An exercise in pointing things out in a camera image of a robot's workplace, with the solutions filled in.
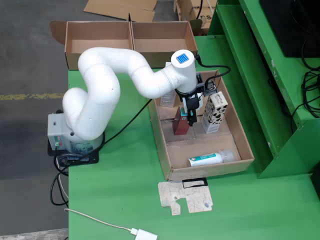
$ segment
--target cut cardboard scrap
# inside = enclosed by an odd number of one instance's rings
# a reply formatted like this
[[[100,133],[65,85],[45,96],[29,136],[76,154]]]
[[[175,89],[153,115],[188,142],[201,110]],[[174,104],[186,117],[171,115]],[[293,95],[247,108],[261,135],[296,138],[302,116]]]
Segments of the cut cardboard scrap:
[[[170,207],[173,216],[180,215],[181,207],[176,201],[179,199],[186,199],[189,213],[212,211],[212,206],[214,204],[212,202],[209,186],[203,184],[203,180],[159,182],[158,190],[161,206]]]
[[[131,20],[135,22],[152,22],[155,16],[153,10],[145,10],[131,4],[118,4],[107,0],[89,0],[83,11],[118,19],[127,19],[128,14],[130,14]]]
[[[126,5],[138,9],[150,10],[155,9],[158,0],[105,0],[115,4]]]

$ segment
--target green table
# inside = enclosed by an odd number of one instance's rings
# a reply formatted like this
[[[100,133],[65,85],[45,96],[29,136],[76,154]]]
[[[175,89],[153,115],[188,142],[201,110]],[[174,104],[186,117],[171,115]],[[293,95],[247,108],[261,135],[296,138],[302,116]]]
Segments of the green table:
[[[203,36],[196,41],[204,64],[232,68],[224,81],[256,157],[254,166],[243,173],[208,179],[212,211],[188,213],[187,202],[181,199],[181,215],[171,216],[170,208],[160,204],[158,182],[165,179],[145,109],[100,151],[98,164],[70,168],[70,208],[108,223],[144,229],[157,234],[159,240],[317,239],[320,202],[309,176],[257,179],[254,167],[271,153],[261,142],[264,135],[249,97],[241,91],[244,84],[227,40]],[[70,88],[86,87],[78,71],[68,74]],[[106,138],[117,133],[146,103],[127,75],[119,74],[118,79],[121,97],[106,128]],[[135,237],[70,212],[69,239]]]

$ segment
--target cardboard box flap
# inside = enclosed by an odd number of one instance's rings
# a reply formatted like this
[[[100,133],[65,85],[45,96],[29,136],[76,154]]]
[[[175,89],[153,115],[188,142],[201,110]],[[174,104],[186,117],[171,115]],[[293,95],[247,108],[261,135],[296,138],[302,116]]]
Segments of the cardboard box flap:
[[[118,19],[127,19],[128,14],[130,13],[131,20],[135,22],[152,22],[155,16],[154,11],[144,10],[129,5],[121,5],[105,0],[89,0],[83,11]]]
[[[53,20],[49,24],[52,37],[60,44],[65,45],[66,42],[66,21]]]
[[[202,25],[204,24],[202,19],[194,19],[189,21],[192,33],[194,36],[198,36]]]
[[[120,5],[126,5],[133,8],[144,9],[152,11],[155,9],[157,0],[105,0]]]

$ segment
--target white cable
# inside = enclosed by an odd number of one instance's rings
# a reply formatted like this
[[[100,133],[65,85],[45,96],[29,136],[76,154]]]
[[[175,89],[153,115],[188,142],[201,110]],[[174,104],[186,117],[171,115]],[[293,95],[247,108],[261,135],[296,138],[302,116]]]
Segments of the white cable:
[[[60,165],[59,165],[59,161],[58,161],[58,156],[55,157],[55,162],[56,162],[56,166],[58,167],[58,169],[60,169]],[[59,174],[59,184],[60,184],[60,187],[61,187],[62,192],[64,193],[64,195],[69,199],[69,196],[68,196],[68,194],[66,193],[66,191],[65,191],[65,189],[64,189],[64,186],[62,185],[60,175],[61,175],[61,174]]]
[[[101,221],[101,220],[99,220],[99,219],[96,219],[96,218],[94,218],[94,217],[92,217],[92,216],[89,216],[89,215],[87,215],[87,214],[84,214],[84,213],[79,212],[79,211],[76,211],[76,210],[72,210],[72,209],[69,209],[69,208],[65,208],[64,211],[65,211],[65,212],[71,211],[71,212],[73,212],[73,213],[76,213],[76,214],[82,215],[82,216],[84,216],[84,217],[87,217],[87,218],[89,218],[89,219],[95,220],[95,221],[97,221],[97,222],[99,222],[99,223],[101,223],[101,224],[108,225],[108,226],[110,226],[110,227],[114,227],[114,228],[118,228],[118,229],[124,229],[124,230],[127,230],[127,231],[131,232],[131,229],[130,229],[130,228],[123,227],[123,226],[113,225],[113,224],[110,224],[110,223]]]
[[[206,0],[206,1],[207,1],[208,5],[209,5],[210,10],[211,10],[211,13],[212,13],[212,15],[213,15],[213,14],[214,14],[214,11],[213,11],[213,9],[212,9],[212,6],[211,6],[211,4],[210,4],[209,0]]]

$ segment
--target open cardboard box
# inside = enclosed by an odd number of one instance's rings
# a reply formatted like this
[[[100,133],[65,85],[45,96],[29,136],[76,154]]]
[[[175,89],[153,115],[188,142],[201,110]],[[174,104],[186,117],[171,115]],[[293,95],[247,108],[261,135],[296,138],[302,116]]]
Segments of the open cardboard box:
[[[78,70],[80,55],[90,48],[134,49],[128,21],[51,21],[50,29],[64,45],[69,70]]]
[[[203,79],[207,79],[219,72],[203,71],[201,74]],[[166,180],[181,181],[237,173],[247,170],[254,161],[254,155],[222,77],[216,79],[216,84],[228,102],[217,132],[206,134],[200,123],[208,97],[204,98],[203,107],[197,111],[198,122],[189,128],[186,135],[174,135],[173,132],[173,118],[180,104],[178,96],[174,107],[160,106],[158,99],[149,104],[154,138]],[[233,152],[236,161],[194,167],[188,165],[188,158],[226,149]]]
[[[186,49],[194,55],[197,44],[188,21],[131,22],[134,50],[141,53],[152,68],[164,68],[174,52]]]

